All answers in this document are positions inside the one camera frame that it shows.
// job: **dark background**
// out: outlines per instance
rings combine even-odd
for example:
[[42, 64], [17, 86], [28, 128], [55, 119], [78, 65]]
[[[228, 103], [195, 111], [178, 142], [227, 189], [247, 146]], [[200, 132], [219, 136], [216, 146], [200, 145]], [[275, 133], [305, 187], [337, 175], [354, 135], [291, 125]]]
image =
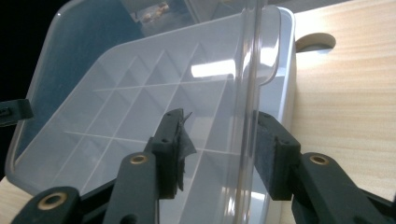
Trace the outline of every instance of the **dark background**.
[[[270, 0], [297, 13], [346, 0]], [[67, 0], [0, 1], [0, 102], [25, 98], [50, 22]], [[0, 179], [15, 126], [0, 128]]]

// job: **compartment organizer box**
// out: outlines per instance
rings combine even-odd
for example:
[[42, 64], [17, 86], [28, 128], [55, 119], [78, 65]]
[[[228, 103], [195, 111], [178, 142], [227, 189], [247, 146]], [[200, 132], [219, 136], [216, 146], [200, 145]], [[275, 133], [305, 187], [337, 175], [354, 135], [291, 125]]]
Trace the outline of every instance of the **compartment organizer box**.
[[[201, 17], [190, 1], [64, 6], [27, 96], [35, 117], [17, 126], [7, 178], [33, 194], [55, 186], [85, 194], [144, 149], [166, 111], [183, 108], [192, 112], [185, 129], [197, 153], [186, 158], [184, 191], [160, 201], [161, 223], [277, 222], [279, 213], [267, 210], [278, 205], [246, 152], [254, 111], [290, 127], [294, 18], [285, 8], [232, 3], [232, 12], [221, 3]], [[139, 20], [150, 10], [157, 18]]]

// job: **wooden table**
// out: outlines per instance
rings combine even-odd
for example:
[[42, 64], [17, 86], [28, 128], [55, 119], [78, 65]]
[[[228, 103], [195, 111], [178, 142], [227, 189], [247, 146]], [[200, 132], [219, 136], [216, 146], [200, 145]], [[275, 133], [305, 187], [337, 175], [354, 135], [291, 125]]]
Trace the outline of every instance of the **wooden table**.
[[[326, 55], [297, 55], [292, 134], [303, 152], [333, 157], [355, 183], [392, 200], [396, 191], [396, 1], [355, 0], [296, 14], [296, 39], [335, 37]], [[31, 196], [0, 183], [0, 223]], [[281, 223], [294, 223], [290, 203]]]

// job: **light wood surface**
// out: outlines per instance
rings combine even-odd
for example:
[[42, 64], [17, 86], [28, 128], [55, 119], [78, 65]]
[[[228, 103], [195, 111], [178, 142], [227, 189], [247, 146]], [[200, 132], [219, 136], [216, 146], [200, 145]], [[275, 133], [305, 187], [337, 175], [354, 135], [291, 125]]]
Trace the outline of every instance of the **light wood surface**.
[[[296, 14], [296, 39], [335, 37], [326, 55], [297, 55], [292, 134], [303, 152], [333, 157], [355, 183], [392, 200], [396, 191], [396, 1], [355, 0]], [[0, 223], [30, 196], [0, 183]], [[281, 223], [295, 223], [290, 203]]]

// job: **oval cutout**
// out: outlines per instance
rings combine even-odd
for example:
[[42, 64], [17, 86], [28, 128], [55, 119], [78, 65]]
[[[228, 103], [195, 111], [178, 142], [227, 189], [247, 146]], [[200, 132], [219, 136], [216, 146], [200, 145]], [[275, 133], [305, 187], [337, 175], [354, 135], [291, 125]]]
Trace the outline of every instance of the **oval cutout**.
[[335, 38], [325, 33], [315, 33], [305, 35], [296, 41], [296, 51], [308, 52], [314, 50], [328, 49], [328, 52], [335, 47]]

